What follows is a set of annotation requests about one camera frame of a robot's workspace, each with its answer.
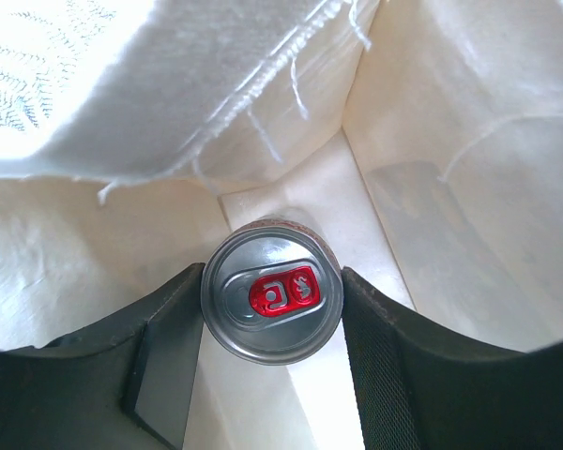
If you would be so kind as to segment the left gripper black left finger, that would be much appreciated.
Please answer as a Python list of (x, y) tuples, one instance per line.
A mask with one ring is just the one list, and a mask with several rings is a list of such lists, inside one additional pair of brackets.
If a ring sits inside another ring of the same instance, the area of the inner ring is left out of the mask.
[(179, 449), (203, 332), (194, 263), (42, 348), (0, 351), (0, 449)]

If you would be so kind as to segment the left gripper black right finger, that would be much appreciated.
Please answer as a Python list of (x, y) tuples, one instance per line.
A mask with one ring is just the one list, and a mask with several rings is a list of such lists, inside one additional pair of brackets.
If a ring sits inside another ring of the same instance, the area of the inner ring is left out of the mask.
[(342, 270), (369, 449), (563, 449), (563, 341), (516, 352), (458, 334)]

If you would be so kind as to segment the red tab can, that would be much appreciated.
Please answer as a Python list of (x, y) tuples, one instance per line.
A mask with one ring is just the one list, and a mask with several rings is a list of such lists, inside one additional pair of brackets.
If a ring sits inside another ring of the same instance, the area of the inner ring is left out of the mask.
[(202, 274), (201, 309), (228, 352), (266, 366), (320, 351), (342, 316), (341, 267), (319, 226), (287, 209), (232, 232)]

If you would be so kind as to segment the beige canvas tote bag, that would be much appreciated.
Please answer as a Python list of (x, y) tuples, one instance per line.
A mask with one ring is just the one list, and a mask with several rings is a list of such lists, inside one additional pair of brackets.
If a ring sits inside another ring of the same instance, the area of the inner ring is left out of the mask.
[[(0, 160), (0, 351), (204, 271), (287, 209), (435, 323), (563, 341), (563, 1), (119, 2), (84, 101)], [(203, 317), (179, 449), (369, 449), (342, 317), (283, 366)]]

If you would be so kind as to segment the floral patterned table mat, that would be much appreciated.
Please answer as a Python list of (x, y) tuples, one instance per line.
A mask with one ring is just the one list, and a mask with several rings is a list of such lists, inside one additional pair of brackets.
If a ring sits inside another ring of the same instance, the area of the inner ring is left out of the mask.
[(35, 153), (106, 63), (119, 1), (0, 1), (0, 160)]

